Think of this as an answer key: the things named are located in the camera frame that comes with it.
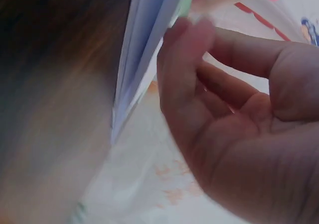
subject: paper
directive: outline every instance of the paper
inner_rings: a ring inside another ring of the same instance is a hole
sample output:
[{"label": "paper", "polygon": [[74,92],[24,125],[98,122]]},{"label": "paper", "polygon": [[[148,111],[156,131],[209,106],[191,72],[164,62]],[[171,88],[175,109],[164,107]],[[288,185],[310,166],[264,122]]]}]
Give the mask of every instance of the paper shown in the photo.
[{"label": "paper", "polygon": [[113,109],[112,143],[134,106],[141,85],[160,39],[180,0],[132,0],[120,58]]}]

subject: skin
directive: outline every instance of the skin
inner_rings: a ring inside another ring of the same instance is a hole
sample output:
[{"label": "skin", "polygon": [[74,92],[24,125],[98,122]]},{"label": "skin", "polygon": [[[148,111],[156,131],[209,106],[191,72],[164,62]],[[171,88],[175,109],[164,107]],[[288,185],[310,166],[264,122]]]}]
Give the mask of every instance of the skin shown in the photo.
[{"label": "skin", "polygon": [[[203,61],[269,80],[264,94]],[[319,223],[319,50],[181,18],[158,57],[161,110],[206,194],[256,224]]]}]

